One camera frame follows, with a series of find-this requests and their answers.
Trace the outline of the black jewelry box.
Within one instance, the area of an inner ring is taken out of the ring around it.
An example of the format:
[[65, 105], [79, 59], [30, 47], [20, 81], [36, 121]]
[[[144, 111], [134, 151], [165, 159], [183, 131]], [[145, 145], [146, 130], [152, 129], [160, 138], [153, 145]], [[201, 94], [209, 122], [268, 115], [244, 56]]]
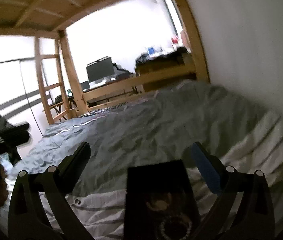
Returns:
[[163, 239], [160, 224], [174, 215], [184, 215], [192, 221], [187, 239], [194, 239], [201, 217], [184, 162], [129, 167], [123, 238]]

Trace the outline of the white sliding wardrobe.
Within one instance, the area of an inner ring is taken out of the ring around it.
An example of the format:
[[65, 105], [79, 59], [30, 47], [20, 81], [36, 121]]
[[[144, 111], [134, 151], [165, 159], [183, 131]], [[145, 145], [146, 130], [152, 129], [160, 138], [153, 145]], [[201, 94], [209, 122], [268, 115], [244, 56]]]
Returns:
[[0, 63], [0, 115], [13, 124], [28, 122], [32, 136], [48, 127], [33, 60]]

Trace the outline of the black computer monitor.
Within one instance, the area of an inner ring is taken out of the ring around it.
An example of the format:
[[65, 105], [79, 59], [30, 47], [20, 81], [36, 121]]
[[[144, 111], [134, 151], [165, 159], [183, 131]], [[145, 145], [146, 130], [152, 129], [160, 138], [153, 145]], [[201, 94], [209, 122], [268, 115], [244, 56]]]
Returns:
[[89, 82], [94, 82], [115, 74], [111, 57], [107, 56], [86, 66]]

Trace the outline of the wooden desk with clutter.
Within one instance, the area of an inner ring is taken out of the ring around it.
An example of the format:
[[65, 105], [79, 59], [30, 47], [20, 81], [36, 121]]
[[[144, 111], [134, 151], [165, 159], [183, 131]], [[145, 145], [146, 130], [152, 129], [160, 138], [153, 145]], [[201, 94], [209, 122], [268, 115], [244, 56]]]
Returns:
[[160, 51], [153, 54], [141, 54], [135, 60], [135, 73], [137, 76], [156, 72], [162, 69], [190, 65], [195, 68], [192, 54], [184, 46], [177, 46], [172, 51]]

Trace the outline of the wooden bunk bed frame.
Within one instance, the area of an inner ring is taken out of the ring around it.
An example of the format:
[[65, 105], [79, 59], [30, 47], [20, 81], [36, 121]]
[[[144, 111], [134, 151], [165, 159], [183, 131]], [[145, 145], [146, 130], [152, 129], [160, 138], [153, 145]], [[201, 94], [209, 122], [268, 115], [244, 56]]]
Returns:
[[[138, 76], [140, 85], [176, 79], [179, 74], [209, 81], [202, 41], [188, 0], [172, 0], [184, 26], [195, 68], [190, 65], [162, 69]], [[35, 36], [41, 53], [54, 54], [58, 41], [64, 86], [70, 85], [76, 114], [86, 113], [95, 96], [131, 88], [132, 79], [110, 82], [83, 92], [86, 63], [110, 56], [115, 63], [133, 69], [135, 58], [147, 47], [170, 44], [171, 33], [160, 19], [165, 0], [0, 0], [0, 63], [35, 61]], [[54, 60], [44, 60], [44, 83], [58, 81]]]

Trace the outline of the grey striped duvet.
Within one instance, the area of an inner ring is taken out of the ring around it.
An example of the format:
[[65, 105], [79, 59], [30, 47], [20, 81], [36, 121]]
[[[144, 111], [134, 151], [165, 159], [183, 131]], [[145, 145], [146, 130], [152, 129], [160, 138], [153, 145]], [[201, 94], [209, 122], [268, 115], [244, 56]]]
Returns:
[[20, 170], [43, 172], [84, 141], [92, 155], [67, 201], [95, 239], [123, 237], [130, 166], [182, 159], [205, 217], [216, 198], [191, 159], [197, 141], [240, 172], [264, 172], [275, 233], [283, 230], [283, 117], [223, 87], [186, 80], [137, 101], [51, 125], [29, 154], [7, 170], [9, 188]]

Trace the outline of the white bead bracelet amber stone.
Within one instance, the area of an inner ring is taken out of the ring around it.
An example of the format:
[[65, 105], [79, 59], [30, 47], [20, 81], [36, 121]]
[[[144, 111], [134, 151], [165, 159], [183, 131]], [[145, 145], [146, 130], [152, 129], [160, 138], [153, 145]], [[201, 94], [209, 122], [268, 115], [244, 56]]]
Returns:
[[192, 229], [192, 221], [184, 215], [166, 217], [160, 224], [163, 239], [187, 239]]

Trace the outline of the wooden ladder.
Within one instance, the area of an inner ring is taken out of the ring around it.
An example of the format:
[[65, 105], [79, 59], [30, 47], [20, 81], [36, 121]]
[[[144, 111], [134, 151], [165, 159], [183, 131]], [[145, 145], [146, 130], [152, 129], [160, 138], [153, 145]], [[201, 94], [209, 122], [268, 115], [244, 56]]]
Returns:
[[[63, 79], [62, 68], [61, 68], [58, 41], [54, 40], [54, 45], [55, 45], [54, 54], [42, 54], [41, 53], [40, 37], [35, 36], [34, 42], [35, 42], [34, 43], [35, 68], [36, 68], [38, 88], [39, 88], [39, 93], [41, 95], [43, 109], [44, 109], [44, 113], [45, 113], [48, 124], [52, 125], [56, 121], [62, 120], [65, 116], [67, 119], [74, 118], [76, 116], [75, 108], [70, 107], [69, 99], [68, 99], [68, 96], [65, 90], [65, 86], [64, 86], [64, 79]], [[44, 60], [54, 60], [55, 61], [57, 78], [58, 78], [58, 81], [56, 83], [53, 83], [50, 85], [47, 82], [44, 83], [44, 68], [43, 68]], [[50, 104], [48, 103], [48, 95], [46, 93], [55, 88], [58, 88], [61, 92], [62, 105], [64, 106], [64, 109], [60, 111], [60, 113], [57, 113], [56, 116], [52, 116]]]

